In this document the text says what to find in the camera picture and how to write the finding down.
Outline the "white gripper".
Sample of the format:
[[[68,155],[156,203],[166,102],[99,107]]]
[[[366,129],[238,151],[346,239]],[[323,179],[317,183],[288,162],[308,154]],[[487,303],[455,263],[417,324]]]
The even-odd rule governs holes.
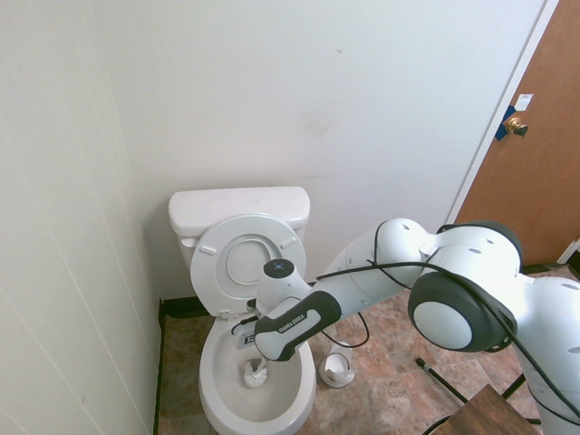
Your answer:
[[[238,350],[254,345],[256,322],[239,323],[231,329],[233,344]]]

